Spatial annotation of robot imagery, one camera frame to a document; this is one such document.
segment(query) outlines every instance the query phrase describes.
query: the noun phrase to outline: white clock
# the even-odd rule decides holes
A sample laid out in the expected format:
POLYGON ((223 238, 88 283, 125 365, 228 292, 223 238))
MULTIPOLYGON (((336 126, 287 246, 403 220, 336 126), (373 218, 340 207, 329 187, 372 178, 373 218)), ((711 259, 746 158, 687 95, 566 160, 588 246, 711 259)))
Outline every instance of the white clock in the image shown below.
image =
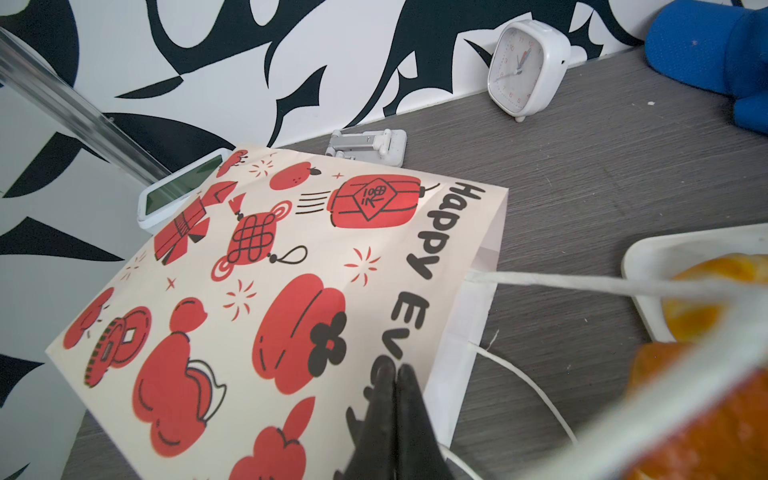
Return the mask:
POLYGON ((558 30, 538 20, 512 22, 493 52, 488 93, 516 121, 523 121, 549 105, 570 57, 571 43, 558 30))

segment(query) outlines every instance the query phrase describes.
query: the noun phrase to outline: orange object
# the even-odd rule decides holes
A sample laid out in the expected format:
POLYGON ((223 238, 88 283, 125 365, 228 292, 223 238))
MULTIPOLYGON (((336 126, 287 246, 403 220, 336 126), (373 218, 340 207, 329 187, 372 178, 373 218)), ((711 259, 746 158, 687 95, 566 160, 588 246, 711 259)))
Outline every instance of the orange object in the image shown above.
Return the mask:
MULTIPOLYGON (((638 351, 629 395, 658 376, 686 343, 651 343, 638 351)), ((761 369, 719 405, 637 463, 627 480, 757 480, 768 478, 768 371, 761 369)))
MULTIPOLYGON (((672 280, 734 280, 768 283, 768 255, 730 253, 685 270, 672 280)), ((720 321, 726 306, 690 300, 662 301, 664 318, 678 342, 695 342, 720 321)))

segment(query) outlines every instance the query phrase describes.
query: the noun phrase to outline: red and white paper bag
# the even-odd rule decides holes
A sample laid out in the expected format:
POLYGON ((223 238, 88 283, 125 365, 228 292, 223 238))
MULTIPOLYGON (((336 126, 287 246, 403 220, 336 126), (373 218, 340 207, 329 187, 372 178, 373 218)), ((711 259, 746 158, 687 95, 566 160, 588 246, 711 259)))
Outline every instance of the red and white paper bag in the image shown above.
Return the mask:
POLYGON ((384 362, 413 365, 450 442, 493 296, 463 279, 495 269, 506 198, 239 149, 48 355, 144 478, 331 479, 384 362))

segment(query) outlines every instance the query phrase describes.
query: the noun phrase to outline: gray wooden tabletop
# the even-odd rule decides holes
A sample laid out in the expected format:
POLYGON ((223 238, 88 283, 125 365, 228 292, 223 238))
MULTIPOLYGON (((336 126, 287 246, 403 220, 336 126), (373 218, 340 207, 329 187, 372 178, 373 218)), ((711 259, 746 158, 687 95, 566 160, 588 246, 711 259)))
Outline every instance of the gray wooden tabletop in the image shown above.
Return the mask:
MULTIPOLYGON (((572 68, 523 123, 477 94, 350 131, 401 128, 403 167, 509 188, 500 270, 619 276, 645 237, 768 219, 768 137, 730 102, 665 78, 642 49, 572 68)), ((288 148, 322 154, 328 136, 288 148)), ((622 396, 650 341, 631 300, 500 286, 484 342, 579 428, 622 396)), ((477 358, 452 450, 485 480, 509 478, 568 437, 536 393, 477 358)), ((64 479, 136 478, 86 414, 64 479)))

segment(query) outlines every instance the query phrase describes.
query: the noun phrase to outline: wall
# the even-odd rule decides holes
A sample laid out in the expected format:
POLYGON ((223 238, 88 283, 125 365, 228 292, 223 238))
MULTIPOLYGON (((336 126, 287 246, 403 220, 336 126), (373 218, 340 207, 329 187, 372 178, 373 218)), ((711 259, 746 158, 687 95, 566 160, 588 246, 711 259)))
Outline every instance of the wall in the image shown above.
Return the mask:
MULTIPOLYGON (((4 0, 0 26, 176 170, 482 91, 513 18, 580 61, 639 45, 666 3, 4 0)), ((43 349, 147 239, 141 186, 6 87, 0 111, 0 478, 58 478, 83 406, 43 349)))

